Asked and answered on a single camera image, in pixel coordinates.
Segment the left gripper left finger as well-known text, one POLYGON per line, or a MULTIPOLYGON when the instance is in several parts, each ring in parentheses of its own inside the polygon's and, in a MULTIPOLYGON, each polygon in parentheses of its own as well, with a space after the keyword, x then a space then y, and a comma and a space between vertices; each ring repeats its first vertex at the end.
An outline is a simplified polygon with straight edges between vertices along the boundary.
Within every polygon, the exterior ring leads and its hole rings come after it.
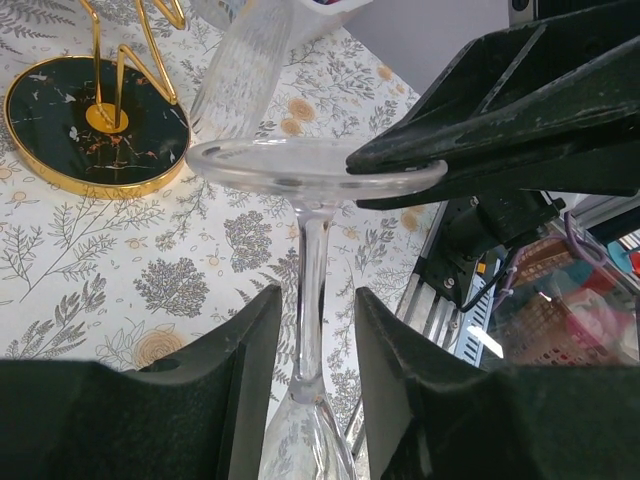
POLYGON ((1 364, 5 479, 254 479, 281 323, 276 285, 138 370, 1 364))

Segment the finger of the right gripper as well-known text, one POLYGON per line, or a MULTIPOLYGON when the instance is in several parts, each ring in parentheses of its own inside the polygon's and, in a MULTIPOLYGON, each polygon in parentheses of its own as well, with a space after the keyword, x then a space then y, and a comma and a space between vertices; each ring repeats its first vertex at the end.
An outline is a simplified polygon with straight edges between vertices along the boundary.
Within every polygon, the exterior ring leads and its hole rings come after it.
POLYGON ((632 196, 639 190, 639 151, 596 149, 560 159, 519 164, 492 173, 474 169, 464 178, 447 175, 422 192, 358 200, 356 204, 369 210, 393 210, 517 190, 632 196))
POLYGON ((471 41, 352 174, 635 175, 639 18, 567 14, 471 41))

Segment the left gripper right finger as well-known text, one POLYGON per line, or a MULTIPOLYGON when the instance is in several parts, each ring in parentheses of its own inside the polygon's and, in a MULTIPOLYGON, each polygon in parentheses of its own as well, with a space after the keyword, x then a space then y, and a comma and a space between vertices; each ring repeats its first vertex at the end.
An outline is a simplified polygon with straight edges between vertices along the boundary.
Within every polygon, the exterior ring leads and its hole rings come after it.
POLYGON ((374 479, 635 479, 639 371, 478 369, 355 294, 374 479))

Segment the plain clear flute glass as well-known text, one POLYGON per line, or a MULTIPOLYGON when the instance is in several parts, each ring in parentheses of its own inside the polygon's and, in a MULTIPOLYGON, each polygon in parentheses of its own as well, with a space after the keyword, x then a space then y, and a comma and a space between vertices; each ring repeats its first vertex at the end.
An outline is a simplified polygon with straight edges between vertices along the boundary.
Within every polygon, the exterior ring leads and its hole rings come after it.
POLYGON ((322 323, 329 231, 345 200, 406 196, 435 185, 443 160, 405 173, 350 175, 349 140, 227 139, 201 143, 186 154, 190 169, 225 187, 280 196, 299 229, 296 345, 286 394, 266 429, 262 479, 353 479, 354 460, 327 398, 322 323))

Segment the gold wine glass rack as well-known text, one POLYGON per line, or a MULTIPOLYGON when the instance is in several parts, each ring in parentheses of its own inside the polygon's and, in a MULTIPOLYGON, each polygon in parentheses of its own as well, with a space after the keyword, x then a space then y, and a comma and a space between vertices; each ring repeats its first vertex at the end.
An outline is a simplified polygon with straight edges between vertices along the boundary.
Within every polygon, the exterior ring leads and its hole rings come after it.
POLYGON ((145 4, 135 4, 155 66, 127 44, 101 55, 101 23, 90 2, 92 53, 36 63, 10 84, 3 112, 26 165, 61 189, 91 198, 148 195, 170 183, 191 143, 145 4))

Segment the tall clear flute glass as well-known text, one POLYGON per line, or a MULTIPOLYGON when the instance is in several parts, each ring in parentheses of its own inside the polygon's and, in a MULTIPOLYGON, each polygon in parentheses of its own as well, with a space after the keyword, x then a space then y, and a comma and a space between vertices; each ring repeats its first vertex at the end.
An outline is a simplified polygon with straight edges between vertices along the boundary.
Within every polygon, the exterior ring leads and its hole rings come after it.
POLYGON ((190 112, 200 141, 251 138, 275 91, 294 19, 291 1, 248 1, 217 47, 190 112))

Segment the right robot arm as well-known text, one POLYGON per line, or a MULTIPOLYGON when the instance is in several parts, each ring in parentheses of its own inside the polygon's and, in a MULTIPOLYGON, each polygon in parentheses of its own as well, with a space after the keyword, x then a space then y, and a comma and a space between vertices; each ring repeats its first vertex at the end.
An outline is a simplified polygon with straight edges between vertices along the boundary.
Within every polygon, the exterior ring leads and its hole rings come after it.
POLYGON ((443 202, 422 279, 457 305, 473 264, 537 240, 555 219, 549 191, 631 196, 639 189, 639 5, 618 1, 470 41, 409 113, 346 161, 354 175, 443 161, 419 193, 373 210, 443 202))

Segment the floral table mat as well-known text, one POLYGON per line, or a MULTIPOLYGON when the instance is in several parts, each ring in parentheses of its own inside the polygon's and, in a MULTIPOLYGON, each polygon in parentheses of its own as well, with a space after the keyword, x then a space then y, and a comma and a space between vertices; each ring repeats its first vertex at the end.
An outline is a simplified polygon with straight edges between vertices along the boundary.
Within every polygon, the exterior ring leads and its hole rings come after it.
MULTIPOLYGON (((221 33, 180 1, 186 29, 148 5, 152 31, 188 111, 221 33)), ((78 1, 1 1, 1 110, 28 65, 91 53, 78 1)), ((285 60, 258 136, 371 137, 418 94, 341 29, 285 60)), ((135 200, 92 200, 36 178, 13 151, 1 114, 1 356, 100 361, 142 368, 226 322, 268 283, 285 295, 269 418, 284 395, 294 351, 298 228, 281 198, 209 185, 185 167, 135 200), (185 279, 162 303, 161 274, 185 279)), ((360 395, 353 327, 356 287, 393 310, 435 215, 338 207, 329 247, 324 376, 345 429, 360 395)))

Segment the white plastic basket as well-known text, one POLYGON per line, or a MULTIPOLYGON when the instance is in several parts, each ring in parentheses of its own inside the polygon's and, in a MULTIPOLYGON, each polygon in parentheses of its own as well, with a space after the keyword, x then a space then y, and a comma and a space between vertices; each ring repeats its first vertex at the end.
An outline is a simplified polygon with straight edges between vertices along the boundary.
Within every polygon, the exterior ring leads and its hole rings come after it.
MULTIPOLYGON (((213 27, 225 30, 251 1, 191 1, 195 13, 213 27)), ((370 1, 294 1, 296 14, 303 18, 335 19, 344 23, 370 1)))

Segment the aluminium front rail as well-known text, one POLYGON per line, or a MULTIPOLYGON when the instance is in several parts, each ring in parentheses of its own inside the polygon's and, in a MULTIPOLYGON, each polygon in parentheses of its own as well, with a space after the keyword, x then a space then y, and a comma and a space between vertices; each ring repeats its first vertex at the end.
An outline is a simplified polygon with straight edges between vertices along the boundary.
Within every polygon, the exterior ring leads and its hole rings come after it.
POLYGON ((436 249, 474 198, 443 203, 398 305, 399 320, 481 368, 514 364, 593 366, 639 362, 639 234, 600 240, 595 230, 629 213, 638 198, 569 195, 548 235, 465 262, 440 287, 436 249))

